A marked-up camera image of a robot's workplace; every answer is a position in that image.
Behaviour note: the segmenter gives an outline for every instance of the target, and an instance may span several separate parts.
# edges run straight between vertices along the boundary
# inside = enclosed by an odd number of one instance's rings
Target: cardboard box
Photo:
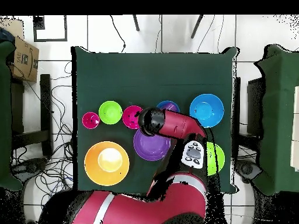
[[[24,28],[22,20],[0,18],[0,27],[10,32],[13,36],[24,40]]]
[[[12,76],[23,81],[36,82],[39,66],[39,49],[16,37]]]

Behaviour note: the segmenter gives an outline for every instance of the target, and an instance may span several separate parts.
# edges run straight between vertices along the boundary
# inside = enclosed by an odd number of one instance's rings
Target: plastic bowl
[[[141,112],[142,108],[138,106],[127,107],[123,112],[124,125],[130,129],[138,129],[138,116],[137,112]]]
[[[177,113],[180,112],[179,106],[171,100],[164,100],[164,101],[160,102],[157,105],[157,107],[159,109],[166,109],[166,110],[170,110],[170,111],[175,111]]]
[[[85,113],[82,117],[82,124],[87,129],[94,129],[100,123],[100,118],[96,113],[89,111]]]
[[[110,150],[115,149],[121,155],[121,165],[119,159],[107,158]],[[128,173],[129,158],[127,152],[117,143],[104,141],[94,144],[86,153],[84,159],[84,168],[87,176],[96,184],[101,186],[112,186],[121,182]]]
[[[133,144],[138,156],[153,162],[162,159],[167,154],[171,140],[159,135],[145,136],[138,129],[134,135]]]
[[[217,161],[218,161],[218,172],[224,167],[225,155],[223,150],[215,144]],[[212,142],[207,142],[207,167],[208,167],[208,176],[214,175],[217,172],[216,159],[215,159],[215,150]]]
[[[105,124],[116,124],[121,119],[123,111],[115,101],[106,101],[100,105],[99,117]]]
[[[223,103],[213,94],[201,94],[190,105],[190,116],[198,119],[204,128],[217,125],[222,120],[223,115]]]

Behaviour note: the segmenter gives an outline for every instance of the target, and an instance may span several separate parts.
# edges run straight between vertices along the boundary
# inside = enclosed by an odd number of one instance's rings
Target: dark green tabletop
[[[220,171],[221,191],[235,192],[230,184],[232,59],[236,48],[224,54],[95,54],[76,47],[78,105],[78,189],[109,190],[116,193],[148,191],[161,160],[140,158],[133,147],[136,130],[120,120],[115,125],[100,123],[95,129],[82,125],[82,116],[106,100],[118,102],[122,109],[135,104],[142,108],[172,100],[180,111],[189,114],[192,100],[203,93],[217,95],[224,105],[222,121],[213,127],[216,144],[225,153]],[[128,153],[130,169],[123,181],[105,187],[92,182],[85,173],[84,157],[88,149],[102,141],[121,145]]]
[[[263,172],[254,179],[266,195],[279,191],[299,192],[299,172],[291,167],[291,140],[294,118],[294,92],[299,86],[299,52],[269,45],[257,62],[265,77],[259,164]]]
[[[6,58],[15,49],[11,42],[0,42],[0,187],[12,191],[18,191],[23,187],[21,181],[14,178],[9,169],[12,157],[12,106],[11,72],[6,66]]]

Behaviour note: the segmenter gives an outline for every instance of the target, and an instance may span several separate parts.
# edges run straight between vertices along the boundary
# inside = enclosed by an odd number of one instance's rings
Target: green bowl
[[[99,108],[99,117],[105,124],[116,124],[123,115],[121,106],[115,101],[106,101]]]
[[[217,145],[216,146],[216,154],[217,154],[217,160],[218,160],[218,172],[223,168],[225,156],[223,150]],[[214,151],[214,145],[212,142],[207,142],[207,165],[208,165],[208,176],[214,175],[217,172],[216,167],[216,159],[215,159],[215,151]]]

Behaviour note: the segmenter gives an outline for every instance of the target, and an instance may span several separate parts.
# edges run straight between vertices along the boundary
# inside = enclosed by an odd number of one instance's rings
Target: yellow bowl
[[[118,153],[121,155],[121,161],[107,159],[107,155],[111,153],[112,149],[117,150],[117,152],[112,152],[113,155],[117,156]],[[100,186],[113,186],[121,182],[128,173],[129,165],[128,154],[123,147],[109,141],[94,144],[87,151],[84,159],[84,168],[88,177]]]

